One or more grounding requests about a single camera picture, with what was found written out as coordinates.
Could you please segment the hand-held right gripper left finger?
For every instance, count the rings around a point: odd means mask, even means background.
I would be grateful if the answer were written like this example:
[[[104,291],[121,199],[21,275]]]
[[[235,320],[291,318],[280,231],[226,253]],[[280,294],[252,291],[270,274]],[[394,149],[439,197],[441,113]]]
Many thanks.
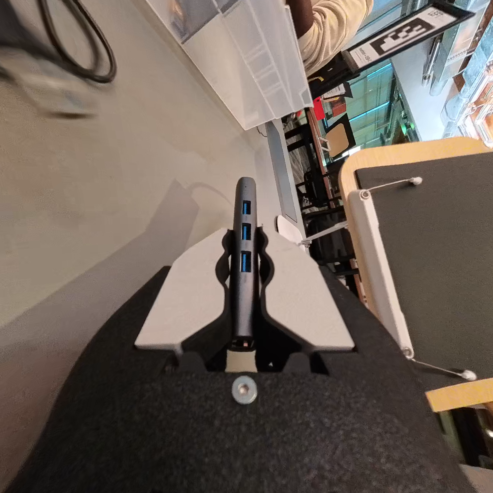
[[[232,338],[232,231],[222,228],[173,262],[135,347],[217,354]]]

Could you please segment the black case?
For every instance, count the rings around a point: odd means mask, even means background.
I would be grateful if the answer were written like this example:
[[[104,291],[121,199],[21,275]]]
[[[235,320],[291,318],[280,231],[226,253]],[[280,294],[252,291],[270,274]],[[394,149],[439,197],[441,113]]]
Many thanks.
[[[340,51],[327,64],[308,77],[309,85],[329,85],[349,81],[369,65],[371,60],[358,58],[349,50]]]

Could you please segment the beige desk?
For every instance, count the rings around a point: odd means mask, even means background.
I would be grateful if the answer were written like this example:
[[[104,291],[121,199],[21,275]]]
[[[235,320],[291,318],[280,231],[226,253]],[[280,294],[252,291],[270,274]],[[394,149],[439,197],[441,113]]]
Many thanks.
[[[1,81],[1,492],[100,327],[159,270],[232,225],[241,176],[285,213],[280,120],[245,131],[146,1],[82,1],[117,75],[95,115],[51,117]]]

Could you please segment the white strut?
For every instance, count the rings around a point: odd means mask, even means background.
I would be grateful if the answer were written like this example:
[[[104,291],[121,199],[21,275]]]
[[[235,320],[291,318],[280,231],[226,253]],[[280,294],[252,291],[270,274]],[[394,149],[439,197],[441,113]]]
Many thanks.
[[[348,221],[342,221],[337,223],[336,225],[324,229],[318,233],[315,233],[314,235],[311,235],[309,237],[306,237],[305,239],[302,239],[297,246],[308,246],[310,245],[315,239],[330,235],[332,233],[335,233],[336,231],[342,230],[342,229],[348,229]]]

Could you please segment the thin metal rod with cap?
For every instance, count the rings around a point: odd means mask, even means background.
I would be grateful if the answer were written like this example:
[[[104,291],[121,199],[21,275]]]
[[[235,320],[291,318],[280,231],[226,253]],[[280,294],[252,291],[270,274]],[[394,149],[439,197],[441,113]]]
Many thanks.
[[[370,195],[371,195],[372,192],[380,191],[380,190],[383,190],[383,189],[389,188],[389,187],[395,187],[397,185],[419,186],[419,185],[422,184],[422,182],[423,182],[423,178],[422,177],[420,177],[420,176],[414,176],[414,177],[410,177],[410,178],[407,178],[407,179],[401,179],[401,180],[398,180],[398,181],[388,182],[388,183],[381,184],[381,185],[378,185],[378,186],[374,186],[374,187],[371,187],[371,188],[362,189],[360,191],[360,193],[359,193],[359,196],[363,200],[366,200],[366,199],[370,198]]]
[[[443,374],[451,375],[451,376],[457,377],[459,379],[462,379],[462,380],[465,380],[468,382],[474,382],[478,379],[477,374],[475,372],[473,372],[472,370],[469,370],[469,369],[464,369],[462,371],[455,371],[455,370],[446,369],[446,368],[435,366],[435,365],[432,365],[432,364],[429,364],[426,362],[419,361],[414,357],[414,352],[409,347],[402,348],[402,353],[405,356],[405,358],[407,358],[409,361],[411,361],[411,362],[413,362],[413,363],[415,363],[421,367],[424,367],[424,368],[427,368],[430,370],[434,370],[434,371],[437,371],[437,372],[440,372]]]

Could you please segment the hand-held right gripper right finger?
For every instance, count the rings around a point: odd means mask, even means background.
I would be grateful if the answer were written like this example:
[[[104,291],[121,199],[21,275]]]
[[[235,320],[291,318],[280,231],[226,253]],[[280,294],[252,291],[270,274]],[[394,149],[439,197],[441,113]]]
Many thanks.
[[[260,305],[275,328],[313,352],[350,352],[354,341],[319,265],[272,229],[259,229]]]

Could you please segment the white round device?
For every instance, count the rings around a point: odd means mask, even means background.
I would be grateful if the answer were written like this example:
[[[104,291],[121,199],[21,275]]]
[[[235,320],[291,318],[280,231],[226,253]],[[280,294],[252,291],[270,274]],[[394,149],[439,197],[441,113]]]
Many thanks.
[[[276,231],[285,239],[292,243],[298,244],[303,237],[299,229],[288,221],[284,216],[277,215],[275,218]]]

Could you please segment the dark grey USB hub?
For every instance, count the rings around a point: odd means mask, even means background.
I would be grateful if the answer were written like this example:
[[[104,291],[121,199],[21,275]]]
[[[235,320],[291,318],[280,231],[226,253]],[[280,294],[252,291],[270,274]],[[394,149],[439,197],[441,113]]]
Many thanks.
[[[233,335],[231,350],[253,350],[253,323],[258,299],[256,182],[241,177],[236,185],[231,253],[230,290]]]

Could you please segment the white bracket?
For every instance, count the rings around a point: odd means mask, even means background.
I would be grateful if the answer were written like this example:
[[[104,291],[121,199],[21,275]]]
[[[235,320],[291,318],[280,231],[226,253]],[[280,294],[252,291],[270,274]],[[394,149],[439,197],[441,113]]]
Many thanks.
[[[368,307],[404,357],[413,359],[414,349],[385,253],[371,191],[356,189],[348,193],[347,206],[348,228]]]

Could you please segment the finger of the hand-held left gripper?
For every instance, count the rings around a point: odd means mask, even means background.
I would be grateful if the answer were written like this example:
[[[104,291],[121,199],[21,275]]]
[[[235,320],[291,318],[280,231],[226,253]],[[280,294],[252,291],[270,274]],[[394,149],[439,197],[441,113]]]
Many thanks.
[[[30,54],[1,54],[1,75],[42,114],[65,118],[97,114],[90,86],[50,61]]]

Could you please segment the black framed tag board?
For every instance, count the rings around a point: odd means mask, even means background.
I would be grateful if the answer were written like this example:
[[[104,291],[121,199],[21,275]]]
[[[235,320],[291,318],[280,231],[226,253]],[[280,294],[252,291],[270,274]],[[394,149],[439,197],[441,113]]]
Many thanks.
[[[461,9],[452,3],[430,1],[421,9],[398,19],[343,51],[341,55],[349,72],[355,75],[474,16],[474,12]]]

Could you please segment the grey flat device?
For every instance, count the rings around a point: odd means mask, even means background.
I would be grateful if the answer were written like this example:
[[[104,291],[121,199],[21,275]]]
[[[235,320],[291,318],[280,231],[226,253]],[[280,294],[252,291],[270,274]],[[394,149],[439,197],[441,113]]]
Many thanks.
[[[265,130],[280,203],[280,215],[299,227],[300,208],[281,120],[268,121]]]

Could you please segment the clear plastic storage box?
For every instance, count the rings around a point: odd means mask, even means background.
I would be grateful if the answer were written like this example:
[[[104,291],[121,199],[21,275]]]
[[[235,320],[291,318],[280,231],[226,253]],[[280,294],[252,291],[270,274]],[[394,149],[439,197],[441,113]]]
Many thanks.
[[[313,106],[284,1],[147,1],[244,130]]]

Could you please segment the black office chair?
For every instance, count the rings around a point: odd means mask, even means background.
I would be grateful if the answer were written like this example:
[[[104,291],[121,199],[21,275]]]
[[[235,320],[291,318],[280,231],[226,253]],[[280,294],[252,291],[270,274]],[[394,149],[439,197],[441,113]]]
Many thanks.
[[[343,213],[327,214],[324,211],[312,212],[304,217],[307,237],[346,222]],[[328,267],[333,273],[354,274],[354,247],[347,227],[311,240],[311,257],[321,266]]]

